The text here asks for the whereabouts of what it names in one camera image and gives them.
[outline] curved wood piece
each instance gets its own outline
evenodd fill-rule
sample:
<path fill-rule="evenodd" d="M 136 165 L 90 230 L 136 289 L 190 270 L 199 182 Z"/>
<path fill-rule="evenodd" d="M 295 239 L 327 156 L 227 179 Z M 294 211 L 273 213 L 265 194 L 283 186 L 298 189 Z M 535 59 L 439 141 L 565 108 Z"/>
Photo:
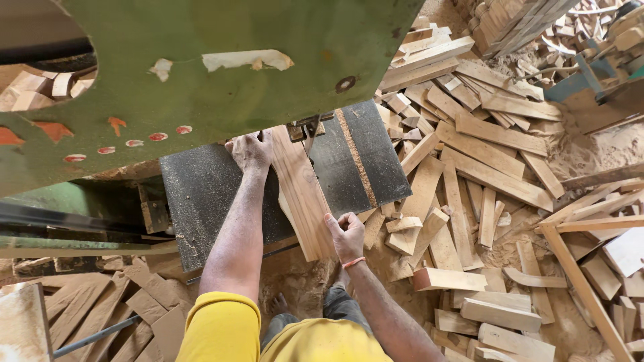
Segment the curved wood piece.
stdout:
<path fill-rule="evenodd" d="M 511 280 L 528 287 L 568 288 L 565 278 L 557 276 L 534 276 L 524 274 L 515 268 L 503 268 L 503 272 Z"/>

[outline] metal bar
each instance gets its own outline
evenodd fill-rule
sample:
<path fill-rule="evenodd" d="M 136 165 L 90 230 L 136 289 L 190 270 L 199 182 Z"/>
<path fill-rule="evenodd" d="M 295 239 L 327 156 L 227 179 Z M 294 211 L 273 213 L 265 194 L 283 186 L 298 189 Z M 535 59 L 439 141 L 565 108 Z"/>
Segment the metal bar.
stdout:
<path fill-rule="evenodd" d="M 99 339 L 101 339 L 103 337 L 107 337 L 107 336 L 109 336 L 110 334 L 112 334 L 114 332 L 118 332 L 118 331 L 122 330 L 123 328 L 134 324 L 135 322 L 139 321 L 140 319 L 141 319 L 140 316 L 133 316 L 132 318 L 128 318 L 128 319 L 126 319 L 126 320 L 124 320 L 124 321 L 122 321 L 120 323 L 117 323 L 117 324 L 115 324 L 115 325 L 113 325 L 111 327 L 108 327 L 108 328 L 106 328 L 104 330 L 101 330 L 98 333 L 94 333 L 89 337 L 83 338 L 78 342 L 74 342 L 71 345 L 66 345 L 65 347 L 62 347 L 59 350 L 56 350 L 53 353 L 53 357 L 58 358 L 58 357 L 66 355 L 66 354 L 68 354 L 70 352 L 73 352 L 73 351 L 75 351 L 75 350 L 77 350 L 79 348 L 85 347 L 86 345 L 89 345 L 90 343 L 94 343 L 94 342 L 98 341 Z"/>

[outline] pile of wood scraps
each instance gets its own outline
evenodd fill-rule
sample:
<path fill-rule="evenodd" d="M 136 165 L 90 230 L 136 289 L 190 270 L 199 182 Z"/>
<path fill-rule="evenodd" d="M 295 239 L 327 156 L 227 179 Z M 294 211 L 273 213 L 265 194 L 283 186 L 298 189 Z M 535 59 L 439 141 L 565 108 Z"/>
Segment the pile of wood scraps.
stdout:
<path fill-rule="evenodd" d="M 150 272 L 152 268 L 165 270 L 165 265 L 167 260 L 148 266 L 135 258 L 132 265 L 112 275 L 93 272 L 45 276 L 3 287 L 0 293 L 6 296 L 0 298 L 0 304 L 28 288 L 41 288 L 44 325 L 48 321 L 52 351 L 134 315 L 142 318 L 120 332 L 58 357 L 57 362 L 174 361 L 194 299 L 182 282 L 165 280 Z"/>

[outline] light wood piece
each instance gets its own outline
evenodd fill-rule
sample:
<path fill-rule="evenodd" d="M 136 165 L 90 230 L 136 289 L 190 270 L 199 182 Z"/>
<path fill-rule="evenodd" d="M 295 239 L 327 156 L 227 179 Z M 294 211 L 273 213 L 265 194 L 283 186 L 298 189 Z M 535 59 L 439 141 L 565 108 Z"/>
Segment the light wood piece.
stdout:
<path fill-rule="evenodd" d="M 279 178 L 280 193 L 284 195 L 282 209 L 298 236 L 304 257 L 308 262 L 335 256 L 331 232 L 325 225 L 324 215 L 330 214 L 327 200 L 322 193 L 315 171 L 308 160 L 301 142 L 291 143 L 286 126 L 272 128 L 272 165 Z"/>
<path fill-rule="evenodd" d="M 465 289 L 483 292 L 487 284 L 485 276 L 470 272 L 423 268 L 413 274 L 413 289 L 417 292 L 432 289 Z"/>

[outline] man's right hand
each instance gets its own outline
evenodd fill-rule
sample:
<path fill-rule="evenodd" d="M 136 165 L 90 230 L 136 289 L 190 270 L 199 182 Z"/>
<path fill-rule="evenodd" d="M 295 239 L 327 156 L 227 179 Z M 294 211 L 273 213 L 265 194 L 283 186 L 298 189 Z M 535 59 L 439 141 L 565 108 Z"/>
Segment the man's right hand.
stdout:
<path fill-rule="evenodd" d="M 344 214 L 337 221 L 331 214 L 326 214 L 324 219 L 331 231 L 333 246 L 342 264 L 363 256 L 365 226 L 354 213 Z"/>

